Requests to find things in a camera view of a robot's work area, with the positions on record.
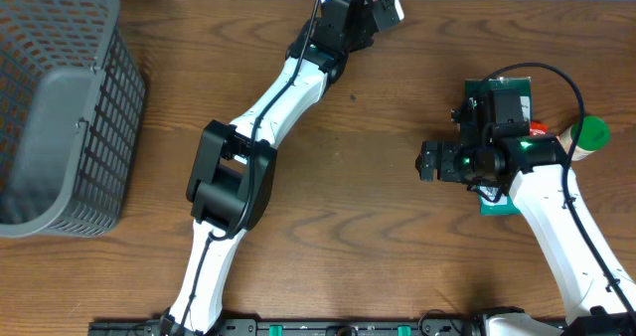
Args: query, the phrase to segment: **black wire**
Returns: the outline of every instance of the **black wire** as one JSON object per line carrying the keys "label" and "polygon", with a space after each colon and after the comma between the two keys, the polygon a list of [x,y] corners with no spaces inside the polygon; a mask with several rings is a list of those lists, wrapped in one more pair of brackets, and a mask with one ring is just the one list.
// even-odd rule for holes
{"label": "black wire", "polygon": [[190,315],[188,316],[188,318],[190,319],[190,326],[193,326],[193,323],[192,323],[192,312],[189,312],[189,314]]}
{"label": "black wire", "polygon": [[576,130],[576,133],[574,134],[574,138],[572,139],[572,144],[569,147],[569,151],[567,151],[567,158],[565,158],[565,163],[563,164],[563,174],[561,175],[563,196],[565,198],[565,203],[567,204],[567,208],[569,209],[569,212],[572,215],[572,219],[574,220],[574,223],[576,224],[576,227],[578,228],[578,231],[580,232],[581,236],[583,237],[583,240],[587,244],[587,247],[589,248],[592,255],[594,256],[594,259],[596,259],[598,266],[600,266],[600,269],[603,271],[604,276],[607,278],[607,282],[609,283],[608,286],[610,286],[614,290],[614,292],[616,292],[616,296],[618,297],[620,302],[623,304],[623,306],[627,310],[629,319],[632,323],[632,327],[634,328],[634,331],[636,331],[636,314],[634,314],[634,308],[629,303],[627,296],[625,296],[625,293],[618,285],[618,281],[613,277],[611,271],[609,270],[609,267],[605,263],[605,260],[603,260],[603,257],[600,255],[600,252],[598,252],[598,250],[596,249],[594,242],[591,240],[591,238],[587,234],[587,231],[585,230],[585,227],[583,226],[583,223],[580,220],[578,213],[576,212],[576,207],[574,206],[574,198],[569,194],[569,187],[567,185],[567,173],[569,172],[569,168],[572,164],[572,156],[574,155],[574,149],[576,148],[576,144],[578,143],[578,138],[580,137],[580,131],[583,129],[583,120],[585,119],[585,107],[583,105],[583,97],[580,93],[580,90],[578,89],[578,86],[576,86],[574,81],[566,73],[548,64],[520,63],[520,64],[511,65],[509,67],[501,68],[497,72],[484,78],[481,82],[479,82],[479,84],[475,88],[473,92],[473,96],[477,96],[479,94],[481,88],[488,82],[488,80],[495,78],[499,74],[509,72],[511,70],[519,69],[519,68],[542,68],[542,69],[549,70],[559,75],[560,77],[562,77],[572,88],[572,90],[574,91],[574,95],[576,95],[576,101],[578,102],[578,129]]}
{"label": "black wire", "polygon": [[493,199],[490,199],[490,197],[488,197],[487,194],[485,194],[482,190],[480,190],[479,187],[475,188],[475,186],[473,185],[468,185],[468,188],[466,188],[466,191],[477,193],[479,197],[485,199],[486,201],[490,203],[498,203],[499,200],[501,200],[501,196],[503,195],[503,191],[501,190],[501,188],[497,189],[497,193],[495,194],[495,198]]}
{"label": "black wire", "polygon": [[265,108],[260,112],[260,114],[254,120],[254,127],[251,131],[251,142],[249,143],[249,158],[247,161],[249,168],[249,178],[247,180],[247,198],[245,199],[245,204],[240,213],[240,218],[238,219],[237,226],[230,232],[227,231],[222,237],[213,236],[212,239],[214,241],[224,241],[228,238],[228,236],[235,236],[236,233],[243,227],[243,222],[247,217],[247,210],[249,205],[251,204],[251,200],[253,199],[253,190],[254,190],[254,174],[255,172],[255,164],[256,164],[256,133],[260,128],[260,123],[264,119],[267,112],[271,109],[272,106],[278,101],[278,99],[287,91],[287,89],[294,84],[296,77],[298,76],[298,72],[300,72],[300,67],[302,65],[302,61],[305,57],[305,51],[307,50],[307,46],[309,44],[309,37],[311,36],[311,31],[314,27],[314,23],[316,21],[316,13],[318,12],[318,6],[320,5],[320,0],[315,0],[314,8],[311,12],[311,18],[309,19],[309,28],[307,29],[307,34],[305,36],[305,41],[302,45],[302,50],[300,52],[300,57],[298,57],[298,62],[296,63],[296,68],[294,69],[293,74],[287,81],[280,91],[274,96],[272,100],[265,106]]}
{"label": "black wire", "polygon": [[[441,313],[441,314],[444,314],[445,316],[448,316],[446,311],[440,310],[440,309],[430,309],[430,310],[426,311],[426,313],[421,315],[421,317],[419,318],[419,321],[417,321],[417,329],[419,329],[419,333],[421,333],[422,336],[428,336],[428,334],[424,332],[424,327],[423,326],[424,326],[424,321],[428,318],[428,315],[431,312]],[[447,320],[450,323],[450,326],[452,326],[453,329],[455,329],[455,332],[457,332],[459,335],[461,335],[461,328],[457,327],[457,325],[455,325],[455,323],[453,322],[452,319],[448,318]]]}
{"label": "black wire", "polygon": [[482,147],[486,147],[486,145],[488,144],[488,131],[491,128],[495,128],[495,123],[493,122],[488,122],[484,125],[484,129],[481,131],[481,145]]}
{"label": "black wire", "polygon": [[186,325],[186,317],[190,313],[192,302],[194,301],[195,297],[197,297],[197,284],[199,283],[199,276],[201,275],[203,262],[205,261],[206,255],[208,254],[208,250],[210,249],[210,244],[212,243],[213,236],[214,236],[213,232],[208,233],[208,238],[206,239],[206,246],[204,247],[203,252],[201,253],[201,258],[199,259],[199,264],[197,265],[197,271],[195,272],[195,279],[194,279],[194,282],[192,283],[192,291],[190,291],[190,296],[188,297],[188,304],[186,305],[186,309],[183,311],[181,324],[179,324],[179,327],[177,328],[175,335],[181,335],[181,333],[184,331],[184,328]]}

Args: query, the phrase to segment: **green object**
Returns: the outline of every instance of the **green object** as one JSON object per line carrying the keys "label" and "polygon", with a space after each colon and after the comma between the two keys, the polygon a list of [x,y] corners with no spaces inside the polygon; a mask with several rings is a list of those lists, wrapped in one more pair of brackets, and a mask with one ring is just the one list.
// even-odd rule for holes
{"label": "green object", "polygon": [[282,336],[282,326],[269,326],[269,336]]}
{"label": "green object", "polygon": [[[465,83],[466,88],[466,98],[472,97],[471,94],[479,84],[479,80],[467,80]],[[481,92],[487,91],[493,88],[517,88],[519,90],[520,96],[526,96],[528,103],[527,106],[524,106],[524,115],[528,116],[528,120],[532,121],[533,118],[533,95],[530,89],[530,78],[502,78],[502,79],[492,79],[488,81],[486,86],[482,87]],[[530,142],[522,142],[523,148],[528,148],[532,145]],[[479,187],[483,192],[489,195],[490,198],[493,198],[495,194],[497,194],[496,188],[484,188]],[[479,197],[479,204],[481,205],[481,215],[482,216],[510,216],[521,214],[521,212],[515,207],[512,199],[507,196],[502,196],[501,200],[497,204],[492,204],[482,197]]]}
{"label": "green object", "polygon": [[397,336],[410,336],[410,327],[400,326],[397,328]]}
{"label": "green object", "polygon": [[[578,122],[572,126],[570,138],[578,131]],[[598,151],[609,142],[611,133],[605,121],[596,116],[586,116],[583,120],[583,129],[580,131],[578,147],[586,151]]]}

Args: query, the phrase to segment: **white arm link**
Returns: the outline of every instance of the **white arm link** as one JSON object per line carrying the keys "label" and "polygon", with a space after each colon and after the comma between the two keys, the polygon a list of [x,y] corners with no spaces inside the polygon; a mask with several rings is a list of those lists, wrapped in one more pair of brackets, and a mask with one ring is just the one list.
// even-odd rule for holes
{"label": "white arm link", "polygon": [[558,336],[563,330],[534,320],[526,313],[506,313],[486,320],[485,336]]}
{"label": "white arm link", "polygon": [[[528,174],[520,172],[513,181],[510,197],[530,224],[555,275],[565,306],[565,321],[570,324],[578,316],[588,316],[592,306],[602,306],[608,313],[625,312],[616,294],[605,289],[607,280],[603,272],[569,210],[563,208],[562,171],[560,165],[550,165],[535,167]],[[567,183],[585,230],[613,276],[620,279],[620,287],[630,303],[636,304],[636,285],[589,214],[571,170]]]}
{"label": "white arm link", "polygon": [[[215,236],[222,236],[223,231],[214,228],[210,223],[194,222],[194,242],[188,269],[181,286],[181,291],[175,303],[170,307],[170,316],[174,317],[176,323],[181,323],[183,314],[188,304],[192,284],[199,266],[201,254],[206,246],[208,233],[215,230]],[[205,334],[210,330],[219,315],[221,315],[223,288],[228,278],[228,272],[235,257],[237,246],[245,235],[245,230],[241,230],[233,239],[222,242],[212,242],[206,255],[199,275],[196,297],[192,302],[190,314],[186,316],[185,327],[191,331],[203,331]]]}
{"label": "white arm link", "polygon": [[[298,60],[288,58],[282,73],[265,94],[242,116],[230,122],[237,132],[251,137],[256,117],[289,81]],[[273,148],[285,138],[298,117],[312,104],[318,102],[327,86],[327,75],[317,65],[303,61],[294,84],[278,99],[265,115],[256,134],[256,141],[267,140]]]}

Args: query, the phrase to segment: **red component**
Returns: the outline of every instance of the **red component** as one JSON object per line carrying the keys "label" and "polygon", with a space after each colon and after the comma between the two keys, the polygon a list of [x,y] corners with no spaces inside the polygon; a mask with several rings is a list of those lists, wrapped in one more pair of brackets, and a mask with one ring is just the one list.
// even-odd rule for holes
{"label": "red component", "polygon": [[530,135],[537,136],[548,133],[548,126],[542,123],[534,122],[530,125]]}

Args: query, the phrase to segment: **green connector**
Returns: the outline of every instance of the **green connector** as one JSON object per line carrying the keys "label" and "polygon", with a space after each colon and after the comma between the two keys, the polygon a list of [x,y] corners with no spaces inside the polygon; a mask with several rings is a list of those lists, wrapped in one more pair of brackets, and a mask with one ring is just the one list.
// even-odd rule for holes
{"label": "green connector", "polygon": [[282,326],[269,326],[269,336],[282,336]]}
{"label": "green connector", "polygon": [[399,326],[397,328],[397,336],[410,336],[409,326]]}

